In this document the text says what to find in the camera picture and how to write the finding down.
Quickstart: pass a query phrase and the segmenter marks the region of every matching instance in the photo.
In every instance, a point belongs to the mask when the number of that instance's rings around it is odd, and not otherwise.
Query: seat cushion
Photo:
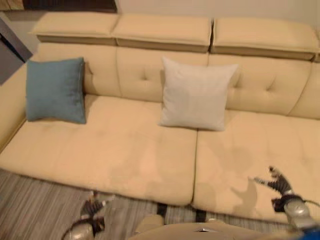
[[[239,217],[287,222],[279,193],[248,177],[270,179],[275,166],[304,199],[320,201],[320,121],[228,110],[225,131],[199,131],[193,206]],[[317,220],[319,208],[308,205]]]
[[[158,126],[161,104],[87,95],[87,124],[26,122],[0,154],[14,173],[103,192],[186,205],[197,132]]]

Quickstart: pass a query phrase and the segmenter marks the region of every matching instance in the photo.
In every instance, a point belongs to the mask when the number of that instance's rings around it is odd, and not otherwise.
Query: blue pillow
[[[26,119],[55,118],[86,123],[83,57],[27,62]]]

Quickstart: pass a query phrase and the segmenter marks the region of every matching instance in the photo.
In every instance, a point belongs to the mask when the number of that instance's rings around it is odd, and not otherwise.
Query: wall
[[[0,12],[0,18],[11,28],[23,44],[32,53],[35,53],[39,40],[29,32],[43,14],[44,12],[41,11]]]
[[[208,17],[278,18],[320,30],[320,0],[116,0],[120,12]],[[0,17],[31,52],[38,39],[28,32],[43,12],[0,12]]]

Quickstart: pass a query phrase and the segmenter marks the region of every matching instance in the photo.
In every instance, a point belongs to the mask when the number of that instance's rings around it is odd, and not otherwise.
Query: beige sofa
[[[85,125],[25,121],[26,66],[0,87],[0,167],[17,174],[236,215],[285,222],[276,192],[248,177],[274,165],[320,201],[320,64],[307,25],[258,18],[47,13],[32,31],[35,61],[84,57]],[[161,58],[239,64],[225,131],[158,125]],[[310,206],[313,216],[320,212]]]

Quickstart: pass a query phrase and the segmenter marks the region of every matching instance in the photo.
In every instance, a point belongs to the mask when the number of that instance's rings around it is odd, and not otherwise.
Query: floor
[[[0,169],[0,240],[60,240],[79,218],[89,191],[16,175]],[[99,214],[106,229],[96,240],[126,240],[144,216],[155,214],[157,204],[116,196]],[[225,223],[260,232],[286,229],[285,224],[207,213]],[[194,222],[192,207],[168,206],[166,224]]]

